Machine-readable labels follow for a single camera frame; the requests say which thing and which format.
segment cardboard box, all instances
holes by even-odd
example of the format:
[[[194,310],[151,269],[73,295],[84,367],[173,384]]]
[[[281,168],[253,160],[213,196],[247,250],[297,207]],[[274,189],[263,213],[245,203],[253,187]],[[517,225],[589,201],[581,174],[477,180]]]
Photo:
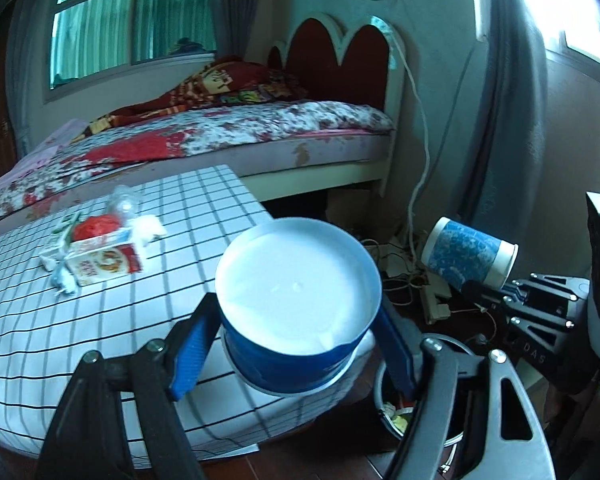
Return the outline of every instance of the cardboard box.
[[[92,285],[142,270],[146,253],[133,229],[73,242],[64,262],[79,285]]]
[[[74,226],[80,221],[80,213],[64,215],[46,240],[42,250],[38,253],[40,262],[48,272],[56,268],[69,251],[71,233]]]

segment window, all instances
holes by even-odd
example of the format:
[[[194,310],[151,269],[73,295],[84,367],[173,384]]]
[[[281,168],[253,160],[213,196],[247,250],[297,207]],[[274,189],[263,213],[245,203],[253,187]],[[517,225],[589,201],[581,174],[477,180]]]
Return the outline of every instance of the window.
[[[50,88],[109,68],[215,49],[210,0],[58,0]]]
[[[600,12],[596,0],[525,0],[547,49],[583,54],[600,64]]]

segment paper cup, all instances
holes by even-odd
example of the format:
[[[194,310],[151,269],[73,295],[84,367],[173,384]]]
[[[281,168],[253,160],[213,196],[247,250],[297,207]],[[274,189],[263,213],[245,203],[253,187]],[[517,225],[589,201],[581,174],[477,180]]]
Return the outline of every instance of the paper cup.
[[[422,263],[457,290],[469,280],[500,288],[516,256],[518,245],[442,217],[427,239]]]

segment plastic bag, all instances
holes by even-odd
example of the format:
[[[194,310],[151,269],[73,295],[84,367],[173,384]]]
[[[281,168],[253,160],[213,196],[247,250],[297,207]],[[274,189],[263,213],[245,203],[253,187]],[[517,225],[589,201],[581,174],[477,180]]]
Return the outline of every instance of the plastic bag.
[[[167,229],[160,223],[156,215],[142,215],[129,221],[129,227],[134,230],[134,236],[142,246],[146,246],[156,238],[167,235]]]
[[[114,215],[90,216],[74,227],[73,241],[106,235],[120,228],[120,220]]]
[[[117,216],[123,226],[138,216],[140,196],[129,186],[116,186],[109,197],[107,213]]]

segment table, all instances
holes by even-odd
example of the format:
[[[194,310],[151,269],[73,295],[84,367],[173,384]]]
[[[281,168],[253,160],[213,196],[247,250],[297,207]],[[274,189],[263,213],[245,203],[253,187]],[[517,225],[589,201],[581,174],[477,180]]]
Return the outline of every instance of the table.
[[[90,349],[129,354],[164,338],[213,292],[216,266],[231,240],[271,216],[227,166],[134,188],[143,214],[160,217],[168,236],[148,246],[142,272],[57,295],[37,250],[68,212],[102,214],[91,200],[0,236],[0,446],[37,457],[65,386]],[[200,460],[291,430],[330,409],[349,391],[373,346],[368,334],[351,368],[333,386],[306,397],[256,391],[234,373],[216,338],[195,389],[176,404]],[[131,455],[148,467],[132,394],[122,394]]]

